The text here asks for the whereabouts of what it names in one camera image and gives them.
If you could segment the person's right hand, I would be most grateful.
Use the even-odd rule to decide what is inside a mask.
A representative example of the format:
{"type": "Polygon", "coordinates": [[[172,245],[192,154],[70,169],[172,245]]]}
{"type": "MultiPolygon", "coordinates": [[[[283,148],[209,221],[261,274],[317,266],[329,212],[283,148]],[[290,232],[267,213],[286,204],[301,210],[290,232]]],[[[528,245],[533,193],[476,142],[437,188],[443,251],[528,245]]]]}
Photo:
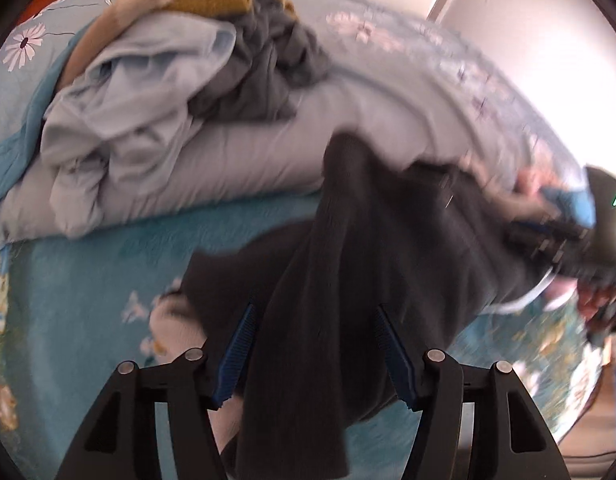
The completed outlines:
{"type": "Polygon", "coordinates": [[[616,288],[579,281],[577,310],[593,334],[616,333],[616,288]]]}

